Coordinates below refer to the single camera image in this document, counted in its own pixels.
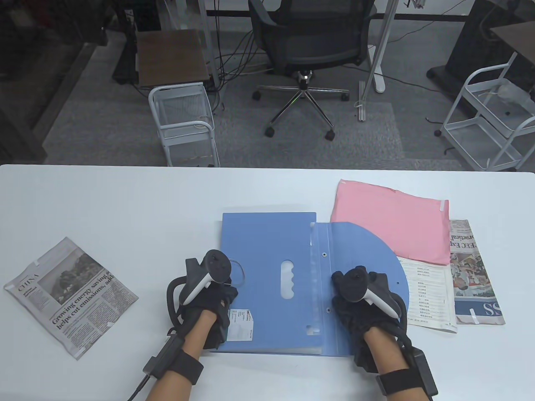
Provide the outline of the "person's right hand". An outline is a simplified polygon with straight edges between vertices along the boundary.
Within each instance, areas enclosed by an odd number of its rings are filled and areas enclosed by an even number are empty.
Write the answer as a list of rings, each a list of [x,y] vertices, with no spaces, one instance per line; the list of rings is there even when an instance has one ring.
[[[332,303],[342,326],[349,332],[349,346],[355,364],[368,373],[378,373],[364,335],[372,327],[380,328],[394,337],[398,337],[401,332],[406,333],[406,311],[403,309],[401,319],[396,319],[388,316],[376,305],[369,305],[365,300],[348,302],[337,295],[332,299]]]

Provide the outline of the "person's left hand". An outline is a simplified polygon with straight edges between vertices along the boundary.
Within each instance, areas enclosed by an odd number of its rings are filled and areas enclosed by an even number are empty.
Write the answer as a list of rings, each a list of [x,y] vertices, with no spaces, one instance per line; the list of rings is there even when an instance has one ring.
[[[183,334],[191,331],[203,311],[210,311],[216,315],[216,320],[208,332],[203,349],[218,349],[226,342],[230,325],[229,310],[237,296],[238,290],[227,284],[212,283],[208,288],[202,289],[191,302],[179,306],[176,311],[176,315],[182,319]]]

